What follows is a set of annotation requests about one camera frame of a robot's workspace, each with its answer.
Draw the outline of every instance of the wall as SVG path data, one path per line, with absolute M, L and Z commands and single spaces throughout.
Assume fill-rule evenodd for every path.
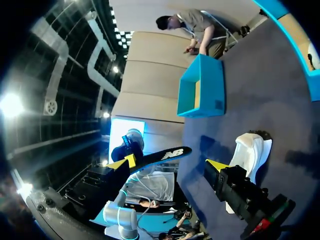
M 259 12 L 252 0 L 109 0 L 120 31 L 159 32 L 155 23 L 163 15 L 195 8 L 206 10 L 240 27 Z M 183 36 L 181 31 L 166 31 Z
M 112 115 L 184 123 L 177 101 L 188 44 L 178 36 L 135 32 Z

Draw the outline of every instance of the light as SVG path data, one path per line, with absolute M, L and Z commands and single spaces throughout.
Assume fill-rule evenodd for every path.
M 117 66 L 114 66 L 112 69 L 116 74 L 119 72 L 119 68 Z
M 30 195 L 33 188 L 34 186 L 32 184 L 23 183 L 21 188 L 18 189 L 16 192 L 17 194 L 20 194 L 23 199 L 26 199 Z
M 0 109 L 4 116 L 9 118 L 18 116 L 24 111 L 20 98 L 13 93 L 9 93 L 1 100 Z
M 102 116 L 103 116 L 105 119 L 107 119 L 108 117 L 110 117 L 110 114 L 105 111 Z
M 102 166 L 104 166 L 104 167 L 107 166 L 107 165 L 108 165 L 108 160 L 106 160 L 106 159 L 103 160 L 101 164 L 102 164 Z
M 145 122 L 135 121 L 127 119 L 112 118 L 110 128 L 110 140 L 109 140 L 109 164 L 113 163 L 111 158 L 112 151 L 123 143 L 122 136 L 126 135 L 130 129 L 137 129 L 144 137 L 145 134 Z

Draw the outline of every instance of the ceiling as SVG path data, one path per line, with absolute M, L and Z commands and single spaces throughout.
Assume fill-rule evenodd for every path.
M 117 32 L 112 10 L 106 0 L 59 0 L 43 16 L 68 46 L 55 98 L 56 114 L 44 115 L 44 104 L 61 56 L 39 36 L 28 34 L 4 78 L 4 93 L 19 96 L 24 107 L 21 115 L 4 121 L 6 154 L 21 177 L 36 188 L 60 188 L 106 148 L 101 135 L 109 133 L 110 123 L 95 116 L 100 86 L 87 72 L 98 39 L 85 16 L 97 12 L 103 38 L 116 55 L 111 61 L 100 51 L 94 69 L 120 91 L 132 33 Z M 113 71 L 115 66 L 120 73 Z M 115 101 L 104 90 L 101 109 L 111 113 Z

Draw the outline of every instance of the gray shirt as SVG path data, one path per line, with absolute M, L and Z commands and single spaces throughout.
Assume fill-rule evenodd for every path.
M 177 14 L 178 18 L 185 23 L 198 41 L 202 41 L 205 29 L 214 25 L 213 37 L 222 37 L 226 35 L 226 30 L 217 23 L 212 17 L 202 13 L 197 9 L 183 10 Z

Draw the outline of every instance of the person sitting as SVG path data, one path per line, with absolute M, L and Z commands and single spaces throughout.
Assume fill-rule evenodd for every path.
M 161 16 L 156 20 L 156 24 L 160 30 L 186 29 L 192 33 L 191 43 L 186 48 L 186 53 L 191 55 L 199 53 L 215 59 L 219 59 L 224 53 L 226 30 L 198 9 L 183 10 L 173 16 Z
M 190 212 L 186 211 L 183 217 L 177 222 L 176 226 L 171 228 L 168 233 L 162 232 L 159 234 L 159 240 L 195 240 L 202 239 L 205 236 L 204 232 L 200 232 L 200 222 L 197 221 L 194 227 L 183 224 L 190 216 Z

